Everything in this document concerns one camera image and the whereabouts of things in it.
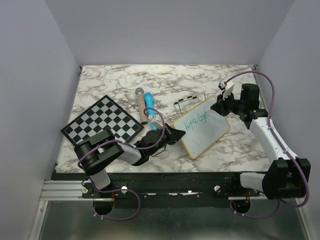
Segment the yellow framed whiteboard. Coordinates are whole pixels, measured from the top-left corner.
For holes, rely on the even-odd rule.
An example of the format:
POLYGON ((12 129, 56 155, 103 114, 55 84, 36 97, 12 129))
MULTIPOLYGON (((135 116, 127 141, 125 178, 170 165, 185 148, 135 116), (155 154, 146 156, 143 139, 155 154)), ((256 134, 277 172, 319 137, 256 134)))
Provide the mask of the yellow framed whiteboard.
POLYGON ((230 131, 227 118, 211 109, 216 102, 211 95, 173 121, 174 129, 185 131, 181 141, 193 160, 230 131))

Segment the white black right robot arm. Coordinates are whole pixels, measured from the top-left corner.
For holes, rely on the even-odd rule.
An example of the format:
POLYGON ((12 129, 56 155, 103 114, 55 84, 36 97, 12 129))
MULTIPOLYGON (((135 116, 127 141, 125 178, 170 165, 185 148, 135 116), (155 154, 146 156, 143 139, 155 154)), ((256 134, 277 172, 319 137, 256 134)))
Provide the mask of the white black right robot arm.
POLYGON ((311 164, 299 158, 276 131, 267 110, 260 108, 258 85, 245 83, 241 86, 240 98, 235 99, 233 83, 221 82, 222 93, 210 108, 225 117, 229 113, 239 116, 262 146, 270 167, 265 173, 245 172, 230 183, 230 191, 241 196, 248 189, 263 193, 269 200, 293 199, 307 196, 306 184, 311 164))

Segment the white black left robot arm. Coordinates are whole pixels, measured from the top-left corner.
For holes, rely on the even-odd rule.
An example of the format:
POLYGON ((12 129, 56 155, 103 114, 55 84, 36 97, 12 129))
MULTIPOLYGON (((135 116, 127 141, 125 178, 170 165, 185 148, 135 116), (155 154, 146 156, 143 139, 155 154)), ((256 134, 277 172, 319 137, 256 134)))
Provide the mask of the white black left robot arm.
POLYGON ((111 191, 111 179, 106 167, 115 160, 132 166, 140 166, 154 157, 156 152, 167 145, 174 145, 186 134, 168 124, 164 128, 150 130, 141 140, 130 144, 117 139, 110 129, 89 137, 74 147, 78 166, 93 182, 93 191, 101 198, 111 191))

